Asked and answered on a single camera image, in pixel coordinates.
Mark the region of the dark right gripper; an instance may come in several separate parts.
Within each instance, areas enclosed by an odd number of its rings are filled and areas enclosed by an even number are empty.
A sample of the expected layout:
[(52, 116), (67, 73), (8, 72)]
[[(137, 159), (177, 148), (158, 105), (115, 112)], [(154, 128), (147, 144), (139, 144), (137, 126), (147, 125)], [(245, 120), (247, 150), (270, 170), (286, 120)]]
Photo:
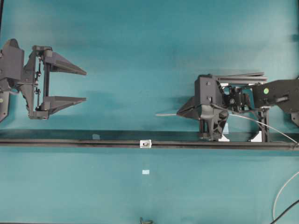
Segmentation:
[(177, 111), (176, 115), (200, 119), (206, 123), (210, 140), (222, 138), (228, 119), (221, 84), (212, 75), (199, 75), (194, 83), (195, 94)]

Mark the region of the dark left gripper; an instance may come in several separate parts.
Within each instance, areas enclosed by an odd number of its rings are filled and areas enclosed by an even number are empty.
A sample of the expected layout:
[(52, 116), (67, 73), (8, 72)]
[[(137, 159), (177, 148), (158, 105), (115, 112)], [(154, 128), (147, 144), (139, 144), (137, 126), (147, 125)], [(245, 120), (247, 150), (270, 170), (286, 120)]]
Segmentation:
[[(43, 91), (38, 87), (41, 65), (44, 69)], [(86, 101), (86, 98), (49, 96), (50, 72), (87, 75), (86, 71), (54, 52), (52, 47), (33, 46), (28, 62), (23, 68), (20, 82), (20, 91), (26, 100), (26, 109), (30, 119), (48, 119), (50, 115), (62, 109)], [(35, 107), (35, 95), (37, 95), (37, 100), (40, 100), (41, 93), (43, 93), (43, 102)]]

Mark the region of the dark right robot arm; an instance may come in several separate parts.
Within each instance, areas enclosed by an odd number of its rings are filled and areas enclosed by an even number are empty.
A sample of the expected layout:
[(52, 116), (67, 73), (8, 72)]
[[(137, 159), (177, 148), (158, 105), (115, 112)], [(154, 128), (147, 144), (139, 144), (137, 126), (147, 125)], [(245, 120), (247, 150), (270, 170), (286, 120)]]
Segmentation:
[(194, 82), (194, 96), (177, 115), (199, 121), (199, 136), (220, 140), (230, 114), (257, 114), (262, 140), (268, 141), (268, 111), (277, 105), (299, 123), (299, 81), (284, 79), (267, 82), (263, 73), (230, 76), (199, 75)]

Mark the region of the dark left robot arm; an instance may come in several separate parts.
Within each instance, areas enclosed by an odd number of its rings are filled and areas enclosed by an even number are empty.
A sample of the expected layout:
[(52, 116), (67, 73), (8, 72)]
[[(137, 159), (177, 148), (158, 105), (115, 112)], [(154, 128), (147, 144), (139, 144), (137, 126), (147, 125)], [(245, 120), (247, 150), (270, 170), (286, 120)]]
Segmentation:
[(86, 75), (50, 46), (35, 45), (24, 63), (24, 50), (16, 39), (8, 40), (0, 51), (0, 119), (8, 116), (9, 97), (21, 93), (26, 100), (30, 119), (48, 119), (50, 115), (86, 98), (50, 96), (50, 73), (65, 72)]

